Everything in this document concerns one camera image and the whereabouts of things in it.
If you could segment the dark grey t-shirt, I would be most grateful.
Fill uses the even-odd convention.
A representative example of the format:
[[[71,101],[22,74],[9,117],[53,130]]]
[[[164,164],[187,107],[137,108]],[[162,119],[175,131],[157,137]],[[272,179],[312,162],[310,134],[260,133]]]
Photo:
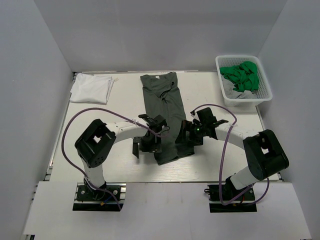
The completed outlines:
[[[164,165],[193,155],[195,153],[193,146],[186,143],[175,143],[182,121],[186,119],[177,73],[146,74],[142,75],[140,80],[146,114],[151,118],[161,115],[170,127],[169,136],[161,140],[161,152],[154,154],[157,164]]]

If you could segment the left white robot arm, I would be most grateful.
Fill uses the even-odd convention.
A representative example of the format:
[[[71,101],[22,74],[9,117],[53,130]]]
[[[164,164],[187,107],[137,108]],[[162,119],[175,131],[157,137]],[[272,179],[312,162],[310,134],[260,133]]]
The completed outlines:
[[[162,152],[162,138],[170,130],[164,117],[158,115],[151,118],[147,114],[138,117],[146,124],[134,119],[112,123],[95,119],[75,142],[74,146],[84,166],[84,180],[89,185],[88,193],[94,199],[99,200],[105,196],[106,181],[102,165],[113,145],[132,139],[132,154],[136,158],[140,152]]]

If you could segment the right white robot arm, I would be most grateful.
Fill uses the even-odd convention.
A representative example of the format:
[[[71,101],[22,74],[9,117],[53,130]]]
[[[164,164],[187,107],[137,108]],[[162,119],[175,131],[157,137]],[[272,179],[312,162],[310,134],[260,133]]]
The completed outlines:
[[[204,144],[204,138],[209,137],[224,141],[222,157],[225,156],[227,144],[237,146],[245,152],[247,166],[226,180],[225,192],[229,198],[238,199],[246,187],[289,167],[289,159],[272,130],[244,130],[238,127],[236,122],[217,120],[209,107],[192,111],[191,115],[192,121],[181,122],[175,141],[177,144],[201,146]]]

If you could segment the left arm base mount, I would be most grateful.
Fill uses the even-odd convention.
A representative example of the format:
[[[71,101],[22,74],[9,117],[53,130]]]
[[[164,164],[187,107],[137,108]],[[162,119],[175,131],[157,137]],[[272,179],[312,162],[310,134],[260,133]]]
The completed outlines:
[[[107,183],[106,189],[112,192],[122,208],[125,202],[126,184]],[[82,212],[119,212],[120,208],[110,193],[92,190],[86,183],[78,183],[72,210]]]

